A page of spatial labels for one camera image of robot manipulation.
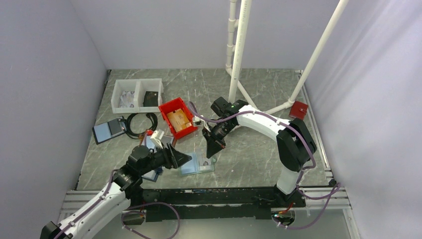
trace cardboard box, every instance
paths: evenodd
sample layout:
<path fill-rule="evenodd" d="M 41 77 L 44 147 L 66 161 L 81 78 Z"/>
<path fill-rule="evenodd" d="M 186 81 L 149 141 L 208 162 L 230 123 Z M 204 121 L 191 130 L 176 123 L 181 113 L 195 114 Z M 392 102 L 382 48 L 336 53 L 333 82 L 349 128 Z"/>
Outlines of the cardboard box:
<path fill-rule="evenodd" d="M 192 123 L 188 120 L 185 113 L 181 109 L 177 109 L 167 114 L 171 125 L 176 132 L 179 132 L 187 127 L 192 126 Z"/>

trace robotic arm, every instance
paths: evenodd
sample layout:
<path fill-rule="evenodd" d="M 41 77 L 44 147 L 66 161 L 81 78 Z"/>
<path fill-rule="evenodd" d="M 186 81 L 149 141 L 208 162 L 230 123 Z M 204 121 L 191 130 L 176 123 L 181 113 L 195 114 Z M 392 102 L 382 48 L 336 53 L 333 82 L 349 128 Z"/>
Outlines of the robotic arm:
<path fill-rule="evenodd" d="M 224 137 L 238 125 L 249 127 L 270 137 L 277 142 L 283 165 L 275 186 L 275 196 L 281 203 L 291 200 L 296 192 L 300 171 L 310 156 L 303 143 L 289 128 L 292 127 L 296 133 L 300 133 L 312 154 L 317 149 L 305 123 L 300 119 L 288 121 L 268 117 L 244 101 L 239 100 L 230 104 L 222 97 L 214 101 L 211 109 L 221 119 L 213 120 L 217 123 L 214 127 L 209 127 L 206 123 L 203 129 L 203 136 L 207 140 L 207 157 L 210 158 L 225 148 Z M 280 122 L 289 125 L 289 128 L 279 125 Z M 190 156 L 175 150 L 170 144 L 157 149 L 156 152 L 151 152 L 143 145 L 135 147 L 126 164 L 111 175 L 108 184 L 92 200 L 58 225 L 49 222 L 42 229 L 40 239 L 93 238 L 112 218 L 129 206 L 135 206 L 143 201 L 143 190 L 140 187 L 142 175 L 160 166 L 168 169 L 178 168 L 191 159 Z"/>

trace white divided container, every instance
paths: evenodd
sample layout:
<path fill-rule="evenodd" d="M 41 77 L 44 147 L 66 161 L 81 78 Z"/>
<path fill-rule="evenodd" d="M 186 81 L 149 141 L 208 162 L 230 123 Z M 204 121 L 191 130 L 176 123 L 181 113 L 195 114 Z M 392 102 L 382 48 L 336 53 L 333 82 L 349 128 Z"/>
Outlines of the white divided container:
<path fill-rule="evenodd" d="M 116 80 L 114 84 L 113 95 L 111 97 L 111 108 L 114 114 L 131 113 L 160 113 L 158 107 L 144 107 L 143 101 L 146 91 L 158 92 L 158 105 L 163 103 L 161 94 L 164 87 L 161 79 L 131 79 Z M 133 99 L 133 108 L 120 108 L 120 96 L 123 91 L 135 91 Z"/>

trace gray wall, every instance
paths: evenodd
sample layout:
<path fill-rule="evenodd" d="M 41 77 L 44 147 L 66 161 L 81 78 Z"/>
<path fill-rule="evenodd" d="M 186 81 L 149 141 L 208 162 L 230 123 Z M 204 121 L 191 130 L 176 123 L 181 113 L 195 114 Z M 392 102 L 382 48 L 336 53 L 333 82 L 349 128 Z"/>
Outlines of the gray wall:
<path fill-rule="evenodd" d="M 109 69 L 225 66 L 229 0 L 71 2 Z M 242 67 L 304 69 L 337 3 L 254 0 Z"/>
<path fill-rule="evenodd" d="M 33 239 L 75 186 L 106 68 L 68 0 L 0 16 L 0 237 Z"/>
<path fill-rule="evenodd" d="M 422 5 L 350 1 L 306 87 L 364 239 L 422 238 Z"/>

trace gray marble tabletop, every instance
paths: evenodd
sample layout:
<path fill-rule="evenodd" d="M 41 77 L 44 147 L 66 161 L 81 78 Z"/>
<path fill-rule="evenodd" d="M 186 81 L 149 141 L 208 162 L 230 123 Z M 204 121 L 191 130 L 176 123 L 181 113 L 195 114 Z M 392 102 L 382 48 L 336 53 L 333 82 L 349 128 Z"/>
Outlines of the gray marble tabletop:
<path fill-rule="evenodd" d="M 111 111 L 111 95 L 117 79 L 161 78 L 164 85 L 163 102 L 181 97 L 184 101 L 195 103 L 198 112 L 206 117 L 213 117 L 211 103 L 220 96 L 227 99 L 230 76 L 224 69 L 148 69 L 148 70 L 112 70 L 104 96 L 98 111 L 96 124 L 115 119 Z M 240 80 L 254 100 L 257 107 L 268 110 L 284 103 L 297 83 L 295 71 L 292 69 L 242 69 Z M 244 99 L 237 91 L 237 99 Z M 299 101 L 305 102 L 301 93 Z M 289 110 L 274 114 L 283 119 L 289 118 Z M 160 114 L 158 128 L 171 134 Z M 305 122 L 310 130 L 309 116 Z M 144 131 L 151 126 L 145 114 L 139 114 L 132 120 L 134 132 Z M 211 187 L 257 187 L 274 186 L 280 176 L 281 162 L 277 144 L 270 138 L 249 128 L 241 127 L 225 137 L 226 149 L 216 154 L 215 171 L 189 176 L 181 176 L 179 169 L 164 169 L 157 182 L 144 180 L 143 188 L 211 188 Z M 101 189 L 112 169 L 125 164 L 131 150 L 139 145 L 137 140 L 126 135 L 96 145 L 91 138 L 85 162 L 77 185 L 78 190 Z M 206 148 L 206 141 L 198 129 L 176 143 L 181 152 L 194 152 Z M 315 153 L 317 167 L 308 170 L 301 185 L 327 185 L 324 163 L 320 154 Z"/>

